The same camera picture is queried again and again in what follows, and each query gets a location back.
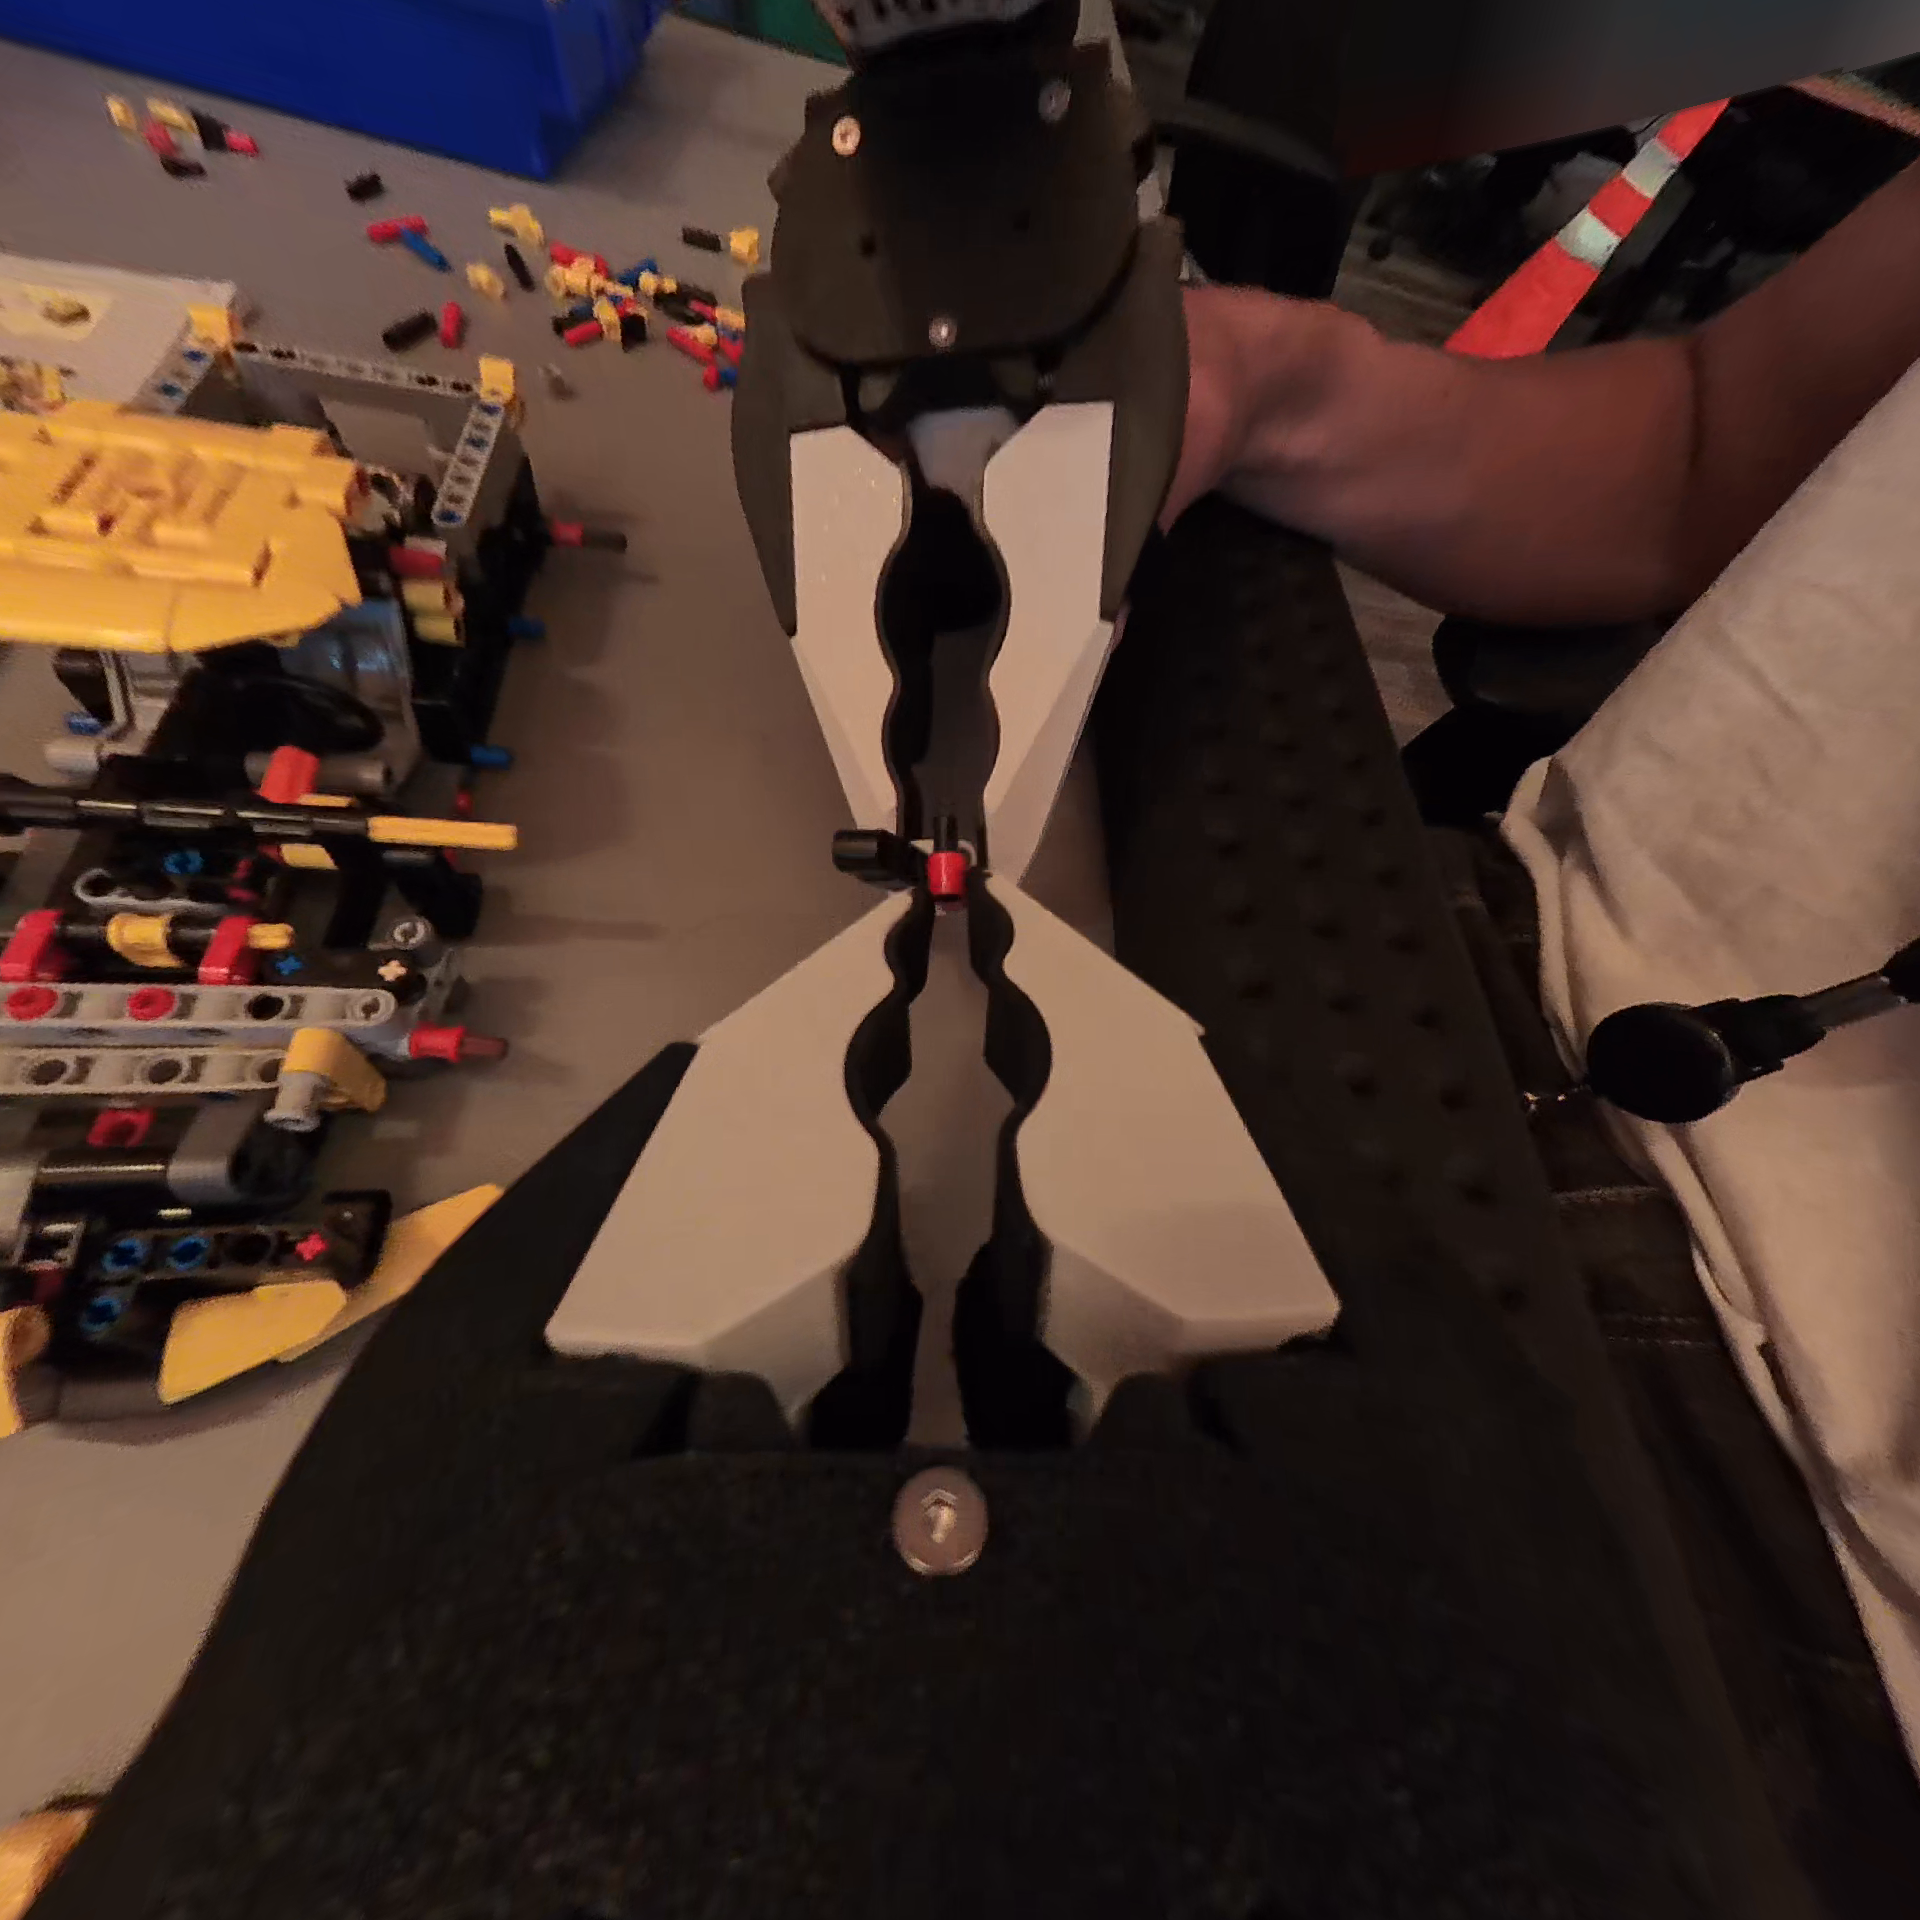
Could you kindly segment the blue storage bin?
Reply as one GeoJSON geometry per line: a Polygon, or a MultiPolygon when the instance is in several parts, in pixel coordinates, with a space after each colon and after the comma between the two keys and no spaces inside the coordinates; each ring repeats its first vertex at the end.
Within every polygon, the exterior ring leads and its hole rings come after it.
{"type": "Polygon", "coordinates": [[[5,1],[2,36],[517,179],[631,82],[659,1],[5,1]]]}

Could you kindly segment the partly built yellow toy car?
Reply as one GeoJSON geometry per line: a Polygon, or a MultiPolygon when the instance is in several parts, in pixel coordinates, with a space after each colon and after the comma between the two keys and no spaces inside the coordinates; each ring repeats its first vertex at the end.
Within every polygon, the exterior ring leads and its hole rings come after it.
{"type": "Polygon", "coordinates": [[[146,1418],[322,1348],[492,1205],[325,1187],[340,1121],[485,1071],[473,811],[556,553],[513,365],[187,310],[131,396],[3,362],[3,646],[65,693],[3,773],[2,1428],[146,1418]]]}

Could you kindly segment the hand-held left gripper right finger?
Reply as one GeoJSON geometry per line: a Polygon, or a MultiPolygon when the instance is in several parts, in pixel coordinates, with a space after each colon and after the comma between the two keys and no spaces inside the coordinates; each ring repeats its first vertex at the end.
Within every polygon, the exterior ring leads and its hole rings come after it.
{"type": "Polygon", "coordinates": [[[982,883],[1048,1049],[1013,1130],[1040,1343],[1075,1380],[1127,1380],[1329,1332],[1338,1298],[1204,1027],[1020,885],[982,883]]]}

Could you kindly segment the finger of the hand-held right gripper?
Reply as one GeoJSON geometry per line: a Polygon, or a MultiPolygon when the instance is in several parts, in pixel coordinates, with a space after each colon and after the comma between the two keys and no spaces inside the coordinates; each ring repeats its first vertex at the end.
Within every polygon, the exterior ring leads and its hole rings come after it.
{"type": "Polygon", "coordinates": [[[851,823],[892,831],[900,789],[885,726],[898,674],[881,642],[879,599],[908,525],[908,482],[851,426],[791,435],[788,466],[791,651],[851,823]]]}
{"type": "Polygon", "coordinates": [[[995,754],[982,792],[986,865],[1031,868],[1113,646],[1102,609],[1109,405],[1045,405],[982,469],[982,530],[1005,582],[988,667],[995,754]]]}

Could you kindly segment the person's right forearm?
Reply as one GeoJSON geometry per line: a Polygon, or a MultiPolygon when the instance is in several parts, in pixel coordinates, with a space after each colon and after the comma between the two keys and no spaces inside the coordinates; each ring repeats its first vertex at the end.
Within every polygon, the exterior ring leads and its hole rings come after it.
{"type": "Polygon", "coordinates": [[[1271,512],[1435,612],[1680,612],[1915,353],[1907,166],[1684,336],[1496,362],[1349,333],[1271,512]]]}

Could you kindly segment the black perforated pad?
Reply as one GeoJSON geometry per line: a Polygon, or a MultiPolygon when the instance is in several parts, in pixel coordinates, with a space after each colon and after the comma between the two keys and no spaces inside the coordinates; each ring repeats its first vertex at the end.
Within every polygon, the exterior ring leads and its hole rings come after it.
{"type": "Polygon", "coordinates": [[[1096,705],[1116,956],[1340,1306],[1205,1360],[1254,1916],[1813,1916],[1327,549],[1205,499],[1096,705]]]}

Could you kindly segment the grey desk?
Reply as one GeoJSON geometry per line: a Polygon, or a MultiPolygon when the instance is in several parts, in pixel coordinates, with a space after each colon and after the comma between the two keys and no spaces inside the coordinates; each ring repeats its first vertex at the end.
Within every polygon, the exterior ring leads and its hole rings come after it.
{"type": "MultiPolygon", "coordinates": [[[[380,327],[432,303],[435,278],[365,241],[348,177],[380,173],[457,264],[488,207],[515,202],[616,267],[680,262],[684,225],[764,225],[767,173],[833,78],[667,13],[546,185],[194,88],[262,155],[176,182],[110,127],[106,93],[146,83],[8,44],[3,249],[230,279],[267,341],[373,358],[380,327]]],[[[831,870],[844,798],[737,505],[725,396],[672,350],[556,348],[546,314],[488,302],[473,331],[528,380],[547,510],[630,545],[540,569],[544,637],[515,651],[495,721],[513,766],[476,781],[478,811],[519,827],[517,851],[485,861],[467,964],[470,1011],[509,1053],[408,1081],[335,1140],[327,1181],[390,1187],[398,1211],[509,1185],[662,1043],[874,900],[831,870]]],[[[385,1324],[152,1418],[3,1439],[3,1824],[102,1800],[140,1753],[275,1483],[385,1324]]]]}

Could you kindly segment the red bush with black axle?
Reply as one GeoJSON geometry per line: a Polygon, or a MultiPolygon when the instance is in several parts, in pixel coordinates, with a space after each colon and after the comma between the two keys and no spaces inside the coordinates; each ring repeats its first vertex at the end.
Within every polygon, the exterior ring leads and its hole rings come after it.
{"type": "Polygon", "coordinates": [[[840,827],[830,841],[835,871],[888,893],[923,893],[936,910],[958,910],[977,864],[961,822],[936,811],[922,836],[892,827],[840,827]]]}

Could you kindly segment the person's right hand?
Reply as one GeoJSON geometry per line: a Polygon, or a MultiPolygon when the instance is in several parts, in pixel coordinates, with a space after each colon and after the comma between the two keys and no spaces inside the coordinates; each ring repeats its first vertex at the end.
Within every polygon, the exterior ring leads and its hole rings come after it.
{"type": "Polygon", "coordinates": [[[1170,534],[1209,495],[1285,522],[1300,492],[1294,442],[1317,405],[1329,310],[1191,283],[1182,287],[1182,320],[1183,423],[1158,527],[1170,534]]]}

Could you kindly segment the open instruction booklet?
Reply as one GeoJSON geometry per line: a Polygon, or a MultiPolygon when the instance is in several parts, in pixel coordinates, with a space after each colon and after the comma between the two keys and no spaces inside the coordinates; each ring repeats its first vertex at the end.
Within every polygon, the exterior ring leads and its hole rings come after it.
{"type": "Polygon", "coordinates": [[[249,318],[231,281],[3,252],[2,409],[102,401],[176,415],[249,318]]]}

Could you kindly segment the small heap of coloured pins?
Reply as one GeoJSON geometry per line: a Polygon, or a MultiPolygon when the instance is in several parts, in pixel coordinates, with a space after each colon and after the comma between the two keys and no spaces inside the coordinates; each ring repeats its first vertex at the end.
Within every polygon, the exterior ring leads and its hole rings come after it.
{"type": "MultiPolygon", "coordinates": [[[[115,131],[146,147],[169,179],[203,179],[206,154],[262,155],[251,133],[202,108],[184,108],[159,96],[136,105],[124,93],[104,96],[104,105],[115,131]]],[[[355,207],[371,205],[385,193],[385,179],[376,170],[363,170],[343,182],[343,193],[355,207]]],[[[550,327],[568,350],[610,341],[621,353],[633,351],[659,321],[674,351],[700,365],[705,392],[736,385],[747,327],[736,302],[664,269],[649,253],[616,271],[600,252],[550,237],[525,202],[488,205],[485,225],[495,236],[504,274],[492,253],[473,256],[459,267],[467,291],[484,302],[504,302],[509,285],[542,293],[551,305],[550,327]]],[[[371,248],[415,258],[435,276],[453,271],[423,214],[385,212],[363,225],[363,237],[371,248]]],[[[682,248],[751,269],[762,260],[762,233],[753,225],[717,229],[684,224],[682,248]]],[[[411,351],[427,339],[451,350],[467,343],[467,329],[467,308],[451,298],[392,321],[380,339],[388,353],[411,351]]]]}

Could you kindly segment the pile of loose building pieces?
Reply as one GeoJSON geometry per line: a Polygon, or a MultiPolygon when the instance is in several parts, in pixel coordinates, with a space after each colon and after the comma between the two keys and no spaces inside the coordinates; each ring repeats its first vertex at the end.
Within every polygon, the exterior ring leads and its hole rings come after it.
{"type": "Polygon", "coordinates": [[[2,1827],[2,1918],[23,1918],[86,1834],[98,1803],[61,1800],[2,1827]]]}

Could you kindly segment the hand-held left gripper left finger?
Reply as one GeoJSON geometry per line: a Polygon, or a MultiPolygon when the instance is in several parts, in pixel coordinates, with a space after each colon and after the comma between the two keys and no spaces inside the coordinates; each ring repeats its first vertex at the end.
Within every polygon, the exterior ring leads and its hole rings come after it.
{"type": "Polygon", "coordinates": [[[698,1035],[544,1326],[553,1354],[749,1376],[791,1419],[848,1363],[840,1282],[881,1179],[848,1065],[908,907],[884,893],[698,1035]]]}

